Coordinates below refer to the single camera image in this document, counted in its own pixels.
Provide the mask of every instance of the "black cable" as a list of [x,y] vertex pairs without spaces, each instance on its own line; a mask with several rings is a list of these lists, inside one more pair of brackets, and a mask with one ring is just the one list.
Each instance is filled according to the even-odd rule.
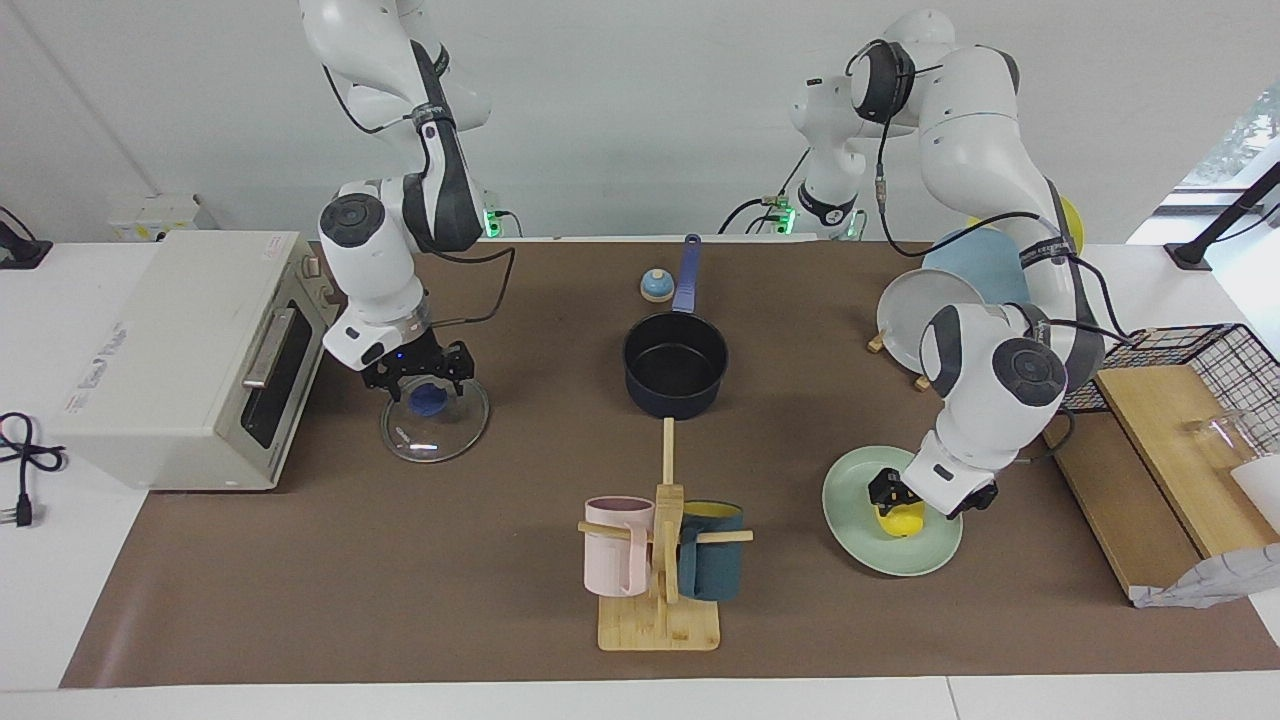
[[511,283],[511,269],[516,265],[516,249],[515,246],[507,247],[506,250],[499,250],[493,255],[485,255],[484,258],[456,258],[453,255],[447,255],[439,250],[431,250],[431,255],[449,263],[457,263],[460,265],[483,265],[485,263],[492,263],[504,255],[507,259],[507,269],[502,275],[502,288],[498,290],[498,301],[493,304],[493,310],[489,310],[486,315],[480,315],[477,318],[451,318],[448,320],[440,320],[439,323],[431,323],[433,328],[448,328],[452,325],[470,325],[472,323],[483,323],[498,314],[498,309],[502,307],[502,301],[507,297],[507,286]]
[[520,231],[520,237],[525,237],[525,225],[520,222],[520,215],[512,213],[511,210],[495,210],[494,215],[499,218],[511,217],[516,220],[516,229]]
[[[756,233],[756,232],[763,231],[764,229],[764,223],[768,223],[771,219],[772,219],[771,215],[768,213],[765,213],[764,215],[760,215],[759,218],[751,220],[751,224],[746,225],[746,234],[751,234],[751,233]],[[755,227],[756,223],[760,224],[759,228]]]
[[1233,232],[1231,234],[1224,234],[1222,237],[1215,240],[1213,242],[1222,242],[1224,240],[1231,240],[1233,237],[1239,237],[1239,236],[1242,236],[1242,234],[1252,231],[1253,228],[1256,228],[1256,227],[1261,225],[1262,223],[1267,222],[1267,219],[1270,219],[1271,215],[1277,209],[1280,209],[1280,202],[1276,202],[1275,205],[1272,205],[1271,209],[1267,210],[1267,213],[1265,215],[1262,215],[1261,218],[1258,218],[1258,220],[1256,223],[1251,224],[1249,227],[1244,228],[1243,231],[1236,231],[1236,232]]
[[347,109],[347,104],[342,100],[342,94],[338,92],[338,83],[333,82],[333,73],[329,72],[329,65],[320,65],[320,67],[324,68],[324,77],[329,79],[329,90],[333,91],[333,96],[335,100],[338,100],[338,105],[342,108],[343,114],[347,115],[347,119],[351,120],[351,124],[360,128],[360,132],[364,132],[365,135],[376,135],[392,127],[393,124],[401,120],[407,120],[410,118],[408,115],[404,115],[399,120],[392,120],[385,126],[378,126],[372,129],[366,128],[365,126],[360,124],[360,120],[357,120],[356,117],[351,114],[351,110]]
[[746,210],[753,205],[764,205],[764,200],[760,197],[755,197],[753,200],[748,200],[746,202],[739,205],[737,208],[733,208],[733,211],[730,213],[727,218],[724,218],[724,222],[721,224],[721,229],[717,231],[716,234],[724,234],[724,231],[728,229],[728,224],[733,222],[733,218],[739,217],[739,214],[741,214],[742,210]]
[[863,45],[863,49],[859,50],[858,53],[854,53],[854,56],[850,58],[847,63],[845,63],[845,77],[852,76],[854,74],[854,63],[856,63],[858,60],[860,60],[864,55],[867,55],[868,50],[870,50],[872,47],[876,47],[877,45],[888,45],[888,41],[877,37],[876,40],[872,40],[867,45]]
[[778,195],[785,196],[787,193],[787,186],[791,184],[791,178],[796,177],[796,173],[800,172],[800,165],[804,164],[804,159],[809,156],[810,150],[813,150],[813,147],[805,147],[804,152],[800,154],[800,159],[796,160],[796,167],[791,168],[791,174],[787,176],[787,179],[782,181],[782,187],[778,188]]
[[[14,418],[22,420],[27,429],[27,436],[22,442],[14,442],[4,434],[5,421]],[[56,473],[67,465],[67,456],[63,455],[63,451],[67,450],[65,447],[60,445],[51,447],[35,445],[32,442],[35,437],[36,428],[31,421],[31,416],[23,413],[5,413],[0,415],[0,448],[14,451],[12,455],[0,457],[0,462],[18,461],[18,505],[13,510],[5,510],[0,521],[14,521],[19,528],[31,525],[33,520],[31,497],[27,495],[27,465],[35,465],[46,473]],[[42,455],[51,456],[52,461],[42,461],[40,459]]]
[[10,213],[9,209],[5,208],[4,205],[0,205],[0,213],[4,213],[5,215],[13,218],[13,222],[18,223],[18,227],[20,227],[24,233],[27,233],[27,238],[31,240],[32,242],[36,241],[36,233],[31,232],[31,228],[27,227],[27,223],[22,222],[22,218]]
[[1084,331],[1084,332],[1089,332],[1089,333],[1097,333],[1097,334],[1101,334],[1101,336],[1106,336],[1106,337],[1110,337],[1111,340],[1119,342],[1120,345],[1130,345],[1130,346],[1132,345],[1138,345],[1138,341],[1133,340],[1132,337],[1125,337],[1125,336],[1123,336],[1120,333],[1114,333],[1114,332],[1111,332],[1111,331],[1108,331],[1106,328],[1102,328],[1102,327],[1098,327],[1098,325],[1094,325],[1094,324],[1091,324],[1091,323],[1082,323],[1080,320],[1066,320],[1066,319],[1061,319],[1061,318],[1055,318],[1055,319],[1046,320],[1046,322],[1048,324],[1051,324],[1051,325],[1061,325],[1064,328],[1075,328],[1078,331]]
[[890,246],[899,255],[902,255],[902,256],[906,256],[906,258],[923,258],[923,256],[928,255],[929,252],[936,252],[938,250],[942,250],[943,247],[951,245],[952,242],[960,240],[961,237],[972,233],[973,231],[975,231],[978,228],[987,227],[987,225],[989,225],[992,223],[998,223],[1000,220],[1007,220],[1010,218],[1028,218],[1028,219],[1032,219],[1032,220],[1039,220],[1041,219],[1041,217],[1037,215],[1036,213],[1024,213],[1021,210],[1012,210],[1010,213],[1001,213],[998,215],[992,215],[992,217],[987,218],[986,220],[979,220],[979,222],[977,222],[977,223],[974,223],[974,224],[964,228],[963,231],[960,231],[956,234],[954,234],[954,236],[943,240],[942,242],[934,245],[933,247],[929,247],[927,250],[922,250],[919,252],[913,252],[910,250],[904,250],[902,246],[899,245],[897,241],[895,241],[892,236],[890,236],[890,233],[888,233],[888,223],[884,219],[883,206],[881,206],[881,227],[884,228],[884,238],[888,240]]
[[1055,445],[1053,447],[1050,447],[1048,450],[1046,450],[1044,452],[1042,452],[1039,455],[1036,455],[1033,457],[1019,457],[1019,459],[1014,460],[1014,462],[1028,464],[1028,462],[1032,462],[1032,461],[1036,461],[1036,460],[1043,460],[1046,457],[1052,457],[1052,456],[1057,455],[1059,450],[1062,450],[1062,446],[1066,445],[1066,441],[1071,439],[1071,436],[1075,434],[1075,413],[1071,411],[1071,410],[1069,410],[1069,409],[1066,409],[1066,407],[1059,407],[1056,414],[1061,414],[1061,415],[1066,416],[1066,421],[1068,421],[1066,434],[1062,436],[1062,439],[1057,441],[1057,445]]
[[1120,327],[1120,320],[1116,319],[1116,307],[1115,304],[1111,302],[1111,288],[1107,287],[1107,278],[1102,275],[1102,270],[1094,268],[1088,260],[1075,254],[1066,255],[1066,259],[1093,273],[1093,277],[1098,279],[1098,286],[1102,288],[1102,300],[1107,305],[1107,318],[1111,320],[1111,327],[1125,337],[1133,337],[1133,333],[1125,332],[1124,328]]

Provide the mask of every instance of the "green plate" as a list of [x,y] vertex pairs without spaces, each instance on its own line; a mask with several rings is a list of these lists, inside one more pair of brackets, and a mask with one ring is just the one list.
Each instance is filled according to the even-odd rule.
[[947,520],[932,507],[924,509],[924,529],[909,538],[895,538],[881,529],[876,507],[867,498],[867,486],[883,468],[906,469],[915,455],[869,445],[845,454],[827,471],[822,484],[822,511],[827,527],[845,552],[886,575],[911,578],[947,564],[960,547],[963,520]]

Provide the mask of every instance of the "label sticker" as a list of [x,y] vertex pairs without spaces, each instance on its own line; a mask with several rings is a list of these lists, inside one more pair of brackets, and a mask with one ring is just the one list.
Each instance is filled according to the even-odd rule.
[[63,404],[63,413],[77,415],[88,406],[90,400],[93,397],[93,391],[102,384],[102,378],[106,377],[106,373],[111,369],[111,364],[116,361],[128,340],[129,323],[115,323],[111,325],[111,331],[106,333],[106,340],[93,352],[88,366],[84,368],[79,379],[76,380],[76,387],[72,388],[70,396]]
[[271,237],[268,238],[266,241],[266,247],[262,249],[262,259],[275,260],[276,258],[280,256],[280,252],[284,252],[284,249],[288,247],[288,245],[289,245],[288,233],[283,232],[271,233]]

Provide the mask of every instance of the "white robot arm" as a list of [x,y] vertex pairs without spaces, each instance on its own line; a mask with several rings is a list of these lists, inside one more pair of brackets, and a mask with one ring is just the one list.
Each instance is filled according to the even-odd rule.
[[[805,176],[787,193],[796,210],[792,232],[840,238],[849,231],[854,204],[867,173],[867,156],[855,138],[879,137],[881,126],[852,111],[851,78],[815,77],[791,104],[791,124],[809,142]],[[891,126],[890,136],[914,128]]]
[[[1080,329],[1096,320],[1061,199],[1021,143],[1018,65],[991,47],[957,46],[942,13],[908,13],[846,74],[852,110],[868,120],[860,132],[883,142],[893,126],[918,128],[929,192],[966,215],[1000,218],[993,227],[1020,252],[1032,305],[942,307],[922,337],[925,375],[945,407],[915,460],[892,478],[910,491],[897,493],[906,502],[922,498],[950,516],[982,509],[996,473],[1102,361],[1102,337]],[[883,218],[883,167],[876,179]]]
[[[348,306],[324,345],[370,387],[397,400],[403,375],[433,374],[458,384],[474,374],[461,342],[442,348],[430,327],[413,252],[466,250],[485,232],[481,191],[467,172],[458,122],[440,76],[448,53],[431,32],[421,0],[301,0],[307,42],[328,69],[352,83],[357,113],[408,120],[417,172],[351,182],[320,215],[320,241]],[[480,97],[465,94],[468,100]],[[472,122],[488,102],[471,102]]]

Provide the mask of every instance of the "mug handle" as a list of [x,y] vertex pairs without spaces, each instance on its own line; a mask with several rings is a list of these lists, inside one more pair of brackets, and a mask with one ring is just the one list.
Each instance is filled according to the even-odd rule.
[[631,530],[631,552],[627,556],[627,584],[622,592],[639,594],[649,582],[649,530],[639,523],[627,523]]
[[677,584],[680,594],[694,597],[698,594],[698,536],[700,530],[684,533],[680,538],[680,561],[676,564]]

